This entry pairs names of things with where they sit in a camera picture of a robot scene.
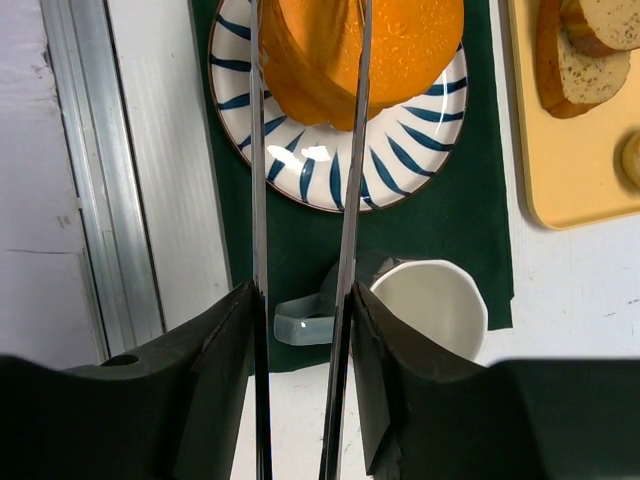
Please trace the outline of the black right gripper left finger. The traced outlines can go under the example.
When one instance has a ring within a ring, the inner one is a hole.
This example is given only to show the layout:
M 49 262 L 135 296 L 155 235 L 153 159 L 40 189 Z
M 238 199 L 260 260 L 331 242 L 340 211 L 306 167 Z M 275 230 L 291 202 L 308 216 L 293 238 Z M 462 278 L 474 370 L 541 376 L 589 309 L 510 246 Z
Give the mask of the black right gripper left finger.
M 253 362 L 253 288 L 100 365 L 1 359 L 5 479 L 226 479 Z

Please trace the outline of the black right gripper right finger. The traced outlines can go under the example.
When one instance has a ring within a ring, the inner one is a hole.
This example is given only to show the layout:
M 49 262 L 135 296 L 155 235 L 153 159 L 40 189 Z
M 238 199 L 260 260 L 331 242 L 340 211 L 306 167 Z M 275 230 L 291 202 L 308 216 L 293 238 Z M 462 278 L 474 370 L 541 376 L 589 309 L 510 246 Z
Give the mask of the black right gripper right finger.
M 376 479 L 635 479 L 639 363 L 477 365 L 354 290 L 365 469 Z

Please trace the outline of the metal kitchen tongs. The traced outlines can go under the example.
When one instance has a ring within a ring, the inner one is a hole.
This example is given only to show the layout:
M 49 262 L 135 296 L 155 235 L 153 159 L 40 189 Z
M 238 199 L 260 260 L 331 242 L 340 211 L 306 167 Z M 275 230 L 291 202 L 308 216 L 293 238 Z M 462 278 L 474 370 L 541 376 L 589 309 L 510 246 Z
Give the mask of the metal kitchen tongs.
M 356 243 L 369 105 L 369 66 L 372 39 L 371 1 L 359 5 L 364 14 L 362 51 L 358 84 L 351 161 L 346 189 L 330 369 L 319 469 L 321 479 L 338 479 L 341 467 L 342 421 L 354 308 Z M 273 477 L 269 346 L 268 346 L 268 243 L 265 182 L 265 126 L 262 63 L 259 27 L 262 7 L 253 1 L 250 7 L 250 85 L 251 178 L 252 178 L 252 251 L 253 251 L 253 324 L 256 420 L 256 478 Z

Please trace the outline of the round orange bread loaf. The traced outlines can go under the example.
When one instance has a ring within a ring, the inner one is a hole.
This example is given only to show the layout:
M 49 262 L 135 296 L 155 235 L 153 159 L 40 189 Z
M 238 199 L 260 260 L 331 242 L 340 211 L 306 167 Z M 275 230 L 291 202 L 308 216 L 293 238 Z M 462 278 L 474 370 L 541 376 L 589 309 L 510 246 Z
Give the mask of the round orange bread loaf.
M 354 127 L 365 28 L 362 1 L 263 1 L 259 38 L 271 95 L 306 125 Z M 369 117 L 426 92 L 454 58 L 464 29 L 458 0 L 376 1 Z

